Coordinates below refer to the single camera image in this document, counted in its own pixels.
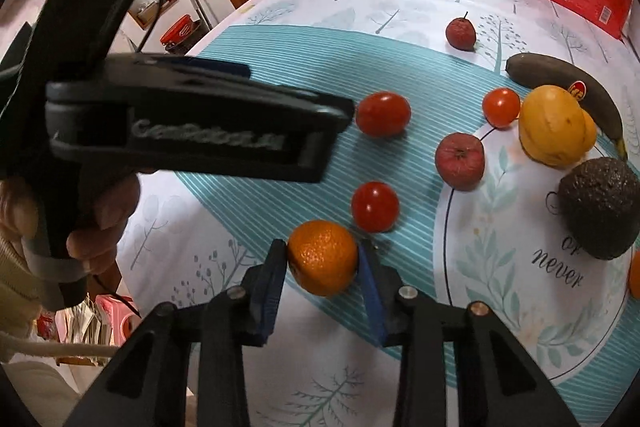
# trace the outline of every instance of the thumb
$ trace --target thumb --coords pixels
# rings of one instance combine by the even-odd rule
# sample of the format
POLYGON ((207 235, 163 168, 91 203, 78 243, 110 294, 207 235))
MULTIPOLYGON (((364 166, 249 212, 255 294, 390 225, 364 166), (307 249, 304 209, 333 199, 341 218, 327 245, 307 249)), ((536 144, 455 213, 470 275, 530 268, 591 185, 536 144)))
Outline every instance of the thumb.
POLYGON ((0 235, 9 241, 31 239, 38 229, 38 207, 22 178, 0 181, 0 235))

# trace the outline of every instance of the tomato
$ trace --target tomato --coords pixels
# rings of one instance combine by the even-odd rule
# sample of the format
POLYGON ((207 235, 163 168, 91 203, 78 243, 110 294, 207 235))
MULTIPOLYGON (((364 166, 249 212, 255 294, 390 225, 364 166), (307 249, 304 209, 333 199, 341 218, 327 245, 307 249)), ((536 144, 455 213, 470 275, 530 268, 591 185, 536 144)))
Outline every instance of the tomato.
POLYGON ((356 110, 356 124, 364 134, 374 138, 400 134, 409 120, 409 102, 394 92, 370 94, 358 104, 356 110))
POLYGON ((398 195, 385 183, 365 183, 353 193, 351 215, 365 232, 386 232, 394 225, 398 214, 398 195))
POLYGON ((507 127, 520 113, 520 97, 513 89, 499 87, 484 96, 482 112, 494 127, 507 127))

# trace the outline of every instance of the human hand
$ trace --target human hand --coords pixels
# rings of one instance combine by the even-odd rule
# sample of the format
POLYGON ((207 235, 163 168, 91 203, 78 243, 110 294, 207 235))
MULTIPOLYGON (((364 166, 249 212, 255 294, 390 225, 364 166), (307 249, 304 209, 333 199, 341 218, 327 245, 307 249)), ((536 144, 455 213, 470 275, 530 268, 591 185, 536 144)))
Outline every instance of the human hand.
MULTIPOLYGON (((82 261, 87 273, 100 274, 116 259, 116 245, 140 199, 140 182, 130 174, 105 191, 94 203, 96 226, 74 230, 66 238, 69 256, 82 261)), ((38 208, 22 178, 0 182, 0 235, 22 253, 22 238, 32 239, 38 229, 38 208)))

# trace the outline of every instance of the barcode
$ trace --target barcode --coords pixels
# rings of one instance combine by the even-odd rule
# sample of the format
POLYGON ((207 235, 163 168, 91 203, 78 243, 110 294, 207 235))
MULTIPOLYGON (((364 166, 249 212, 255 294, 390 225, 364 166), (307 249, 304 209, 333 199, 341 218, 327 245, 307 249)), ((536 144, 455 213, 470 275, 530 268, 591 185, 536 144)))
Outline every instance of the barcode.
POLYGON ((606 24, 609 22, 609 17, 611 17, 611 10, 606 6, 602 7, 602 13, 600 14, 599 22, 602 24, 606 24))

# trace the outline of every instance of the cable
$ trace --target cable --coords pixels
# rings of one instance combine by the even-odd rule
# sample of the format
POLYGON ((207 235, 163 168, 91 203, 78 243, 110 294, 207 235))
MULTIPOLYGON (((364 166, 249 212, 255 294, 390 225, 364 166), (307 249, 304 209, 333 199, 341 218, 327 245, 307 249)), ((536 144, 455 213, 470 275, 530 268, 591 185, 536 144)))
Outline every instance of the cable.
POLYGON ((111 297, 113 297, 114 299, 117 299, 118 301, 120 301, 127 308, 129 308, 132 312, 134 312, 138 317, 142 318, 142 316, 140 315, 140 312, 137 309, 135 309, 131 305, 131 303, 129 301, 127 301, 126 298, 124 298, 122 295, 118 295, 116 292, 108 289, 107 286, 100 280, 100 278, 97 275, 94 275, 94 279, 95 279, 95 282, 97 282, 101 286, 101 288, 103 290, 105 290, 109 295, 111 295, 111 297))
POLYGON ((156 27, 156 23, 158 22, 158 19, 160 18, 160 12, 162 11, 162 4, 164 4, 164 0, 158 0, 158 10, 156 10, 156 14, 154 15, 154 20, 151 23, 151 26, 149 26, 149 29, 146 31, 145 36, 142 37, 142 40, 140 41, 140 44, 138 45, 138 48, 136 49, 136 53, 140 53, 142 51, 142 48, 145 47, 146 42, 149 40, 149 37, 151 36, 151 33, 153 32, 154 28, 156 27))

